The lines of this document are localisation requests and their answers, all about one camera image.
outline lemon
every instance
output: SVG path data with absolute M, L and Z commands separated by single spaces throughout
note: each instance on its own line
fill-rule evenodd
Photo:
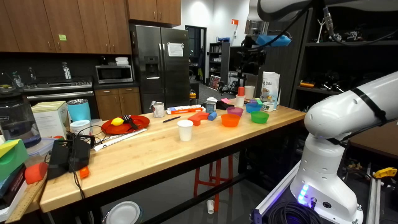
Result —
M 111 124 L 113 124 L 115 126 L 119 126 L 119 125 L 123 124 L 123 122 L 124 122 L 123 119 L 115 118 L 115 119 L 112 120 Z

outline blue bowl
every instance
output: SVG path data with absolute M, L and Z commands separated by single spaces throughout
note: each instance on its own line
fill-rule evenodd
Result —
M 255 104 L 246 104 L 246 112 L 247 113 L 251 113 L 253 111 L 260 111 L 261 107 L 263 107 L 263 105 L 260 105 L 258 103 Z

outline microwave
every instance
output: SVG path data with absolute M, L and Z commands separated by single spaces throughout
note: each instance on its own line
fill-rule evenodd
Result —
M 98 65 L 96 66 L 99 84 L 126 83 L 133 81 L 130 65 Z

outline red plate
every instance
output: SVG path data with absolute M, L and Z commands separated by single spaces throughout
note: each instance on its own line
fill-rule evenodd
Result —
M 146 128 L 149 125 L 149 118 L 147 118 L 147 117 L 140 116 L 140 115 L 131 115 L 130 117 L 133 120 L 134 124 L 138 126 L 138 130 Z M 105 122 L 102 125 L 102 128 L 105 129 L 107 134 L 119 135 L 119 134 L 131 133 L 131 132 L 135 131 L 134 129 L 131 128 L 130 124 L 122 124 L 119 126 L 114 126 L 111 124 L 112 120 L 108 120 L 107 122 Z

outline red stool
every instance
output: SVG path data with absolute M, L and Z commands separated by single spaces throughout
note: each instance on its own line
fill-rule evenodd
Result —
M 228 178 L 221 178 L 221 159 L 216 161 L 216 176 L 213 175 L 213 163 L 209 163 L 209 181 L 201 181 L 199 180 L 199 173 L 200 173 L 200 168 L 196 169 L 195 172 L 195 185 L 193 186 L 193 195 L 197 196 L 198 195 L 198 185 L 207 185 L 207 186 L 212 186 L 215 187 L 220 184 L 220 181 L 228 181 L 232 179 L 232 155 L 228 156 Z M 229 188 L 229 194 L 232 195 L 232 187 Z M 219 211 L 219 195 L 216 194 L 216 197 L 214 199 L 214 211 L 218 212 Z

